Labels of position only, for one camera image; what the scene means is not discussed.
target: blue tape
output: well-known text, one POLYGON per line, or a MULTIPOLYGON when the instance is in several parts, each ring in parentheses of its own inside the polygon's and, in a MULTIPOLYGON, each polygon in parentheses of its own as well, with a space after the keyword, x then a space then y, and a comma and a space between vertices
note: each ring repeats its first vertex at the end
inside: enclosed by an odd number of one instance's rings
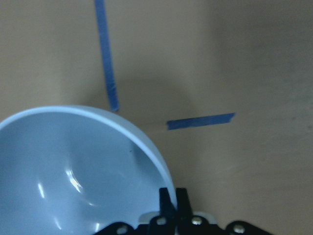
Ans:
POLYGON ((229 123, 234 116, 235 116, 235 113, 231 113, 231 114, 221 114, 221 115, 206 116, 206 117, 195 117, 195 118, 172 120, 172 121, 167 122, 167 129, 176 130, 176 129, 188 128, 188 127, 208 126, 208 125, 229 123))
POLYGON ((107 94, 112 111, 117 111, 119 108, 116 85, 113 73, 111 52, 110 52, 110 41, 109 32, 107 27, 106 10, 104 0, 94 0, 94 6, 97 15, 99 40, 102 55, 102 65, 105 75, 105 82, 107 87, 107 94))

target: silver screw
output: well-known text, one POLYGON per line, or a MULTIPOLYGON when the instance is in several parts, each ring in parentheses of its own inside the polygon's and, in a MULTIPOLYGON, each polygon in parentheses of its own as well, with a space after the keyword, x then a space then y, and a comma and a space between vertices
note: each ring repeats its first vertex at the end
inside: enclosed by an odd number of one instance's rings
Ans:
POLYGON ((243 234, 245 232, 245 228, 241 224, 236 224, 233 230, 235 233, 238 233, 238 234, 243 234))
POLYGON ((127 226, 126 226, 126 225, 122 225, 121 227, 119 227, 119 228, 116 230, 116 233, 117 233, 118 235, 122 235, 122 234, 127 233, 127 231, 128 231, 127 226))
POLYGON ((160 217, 159 219, 156 220, 156 223, 158 225, 165 225, 166 224, 166 218, 165 217, 160 217))
POLYGON ((202 219, 198 216, 192 217, 191 223, 194 225, 200 225, 202 224, 202 219))

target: short blue tape strip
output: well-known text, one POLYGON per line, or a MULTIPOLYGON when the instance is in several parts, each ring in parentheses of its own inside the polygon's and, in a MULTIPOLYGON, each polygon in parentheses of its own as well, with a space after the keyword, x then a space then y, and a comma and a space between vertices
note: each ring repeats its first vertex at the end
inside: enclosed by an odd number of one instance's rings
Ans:
POLYGON ((231 114, 221 114, 221 115, 214 115, 214 116, 173 120, 173 121, 167 122, 167 129, 176 130, 176 129, 188 128, 188 127, 223 124, 223 123, 230 122, 234 116, 235 116, 235 113, 231 113, 231 114))
POLYGON ((109 32, 107 27, 106 10, 104 0, 94 0, 94 5, 97 15, 100 47, 102 54, 102 64, 105 75, 105 82, 107 87, 108 99, 110 108, 112 111, 117 111, 119 108, 116 85, 114 80, 111 52, 110 52, 110 41, 109 32))

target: light blue bowl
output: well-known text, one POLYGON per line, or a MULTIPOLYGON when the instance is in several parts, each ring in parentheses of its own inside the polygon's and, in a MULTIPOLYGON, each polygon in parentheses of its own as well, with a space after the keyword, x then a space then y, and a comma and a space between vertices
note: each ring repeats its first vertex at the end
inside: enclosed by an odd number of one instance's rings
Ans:
POLYGON ((0 123, 0 231, 91 235, 137 225, 175 190, 154 144, 137 127, 86 106, 40 107, 0 123))

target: bolt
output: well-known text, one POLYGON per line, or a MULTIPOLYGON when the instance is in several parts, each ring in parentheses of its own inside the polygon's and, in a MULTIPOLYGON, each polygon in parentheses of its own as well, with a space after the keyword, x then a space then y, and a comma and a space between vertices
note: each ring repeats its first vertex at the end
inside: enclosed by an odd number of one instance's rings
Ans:
POLYGON ((126 226, 126 225, 122 225, 121 227, 119 227, 119 228, 116 230, 116 233, 117 233, 118 235, 122 235, 122 234, 127 233, 127 231, 128 231, 127 226, 126 226))
POLYGON ((241 224, 236 224, 233 228, 234 232, 237 234, 243 234, 245 232, 245 228, 244 226, 242 226, 241 224))
POLYGON ((160 218, 158 218, 157 220, 156 220, 156 223, 158 224, 158 225, 165 225, 166 224, 166 218, 165 217, 160 217, 160 218))
POLYGON ((194 225, 200 225, 202 224, 202 219, 199 216, 192 217, 191 223, 194 225))

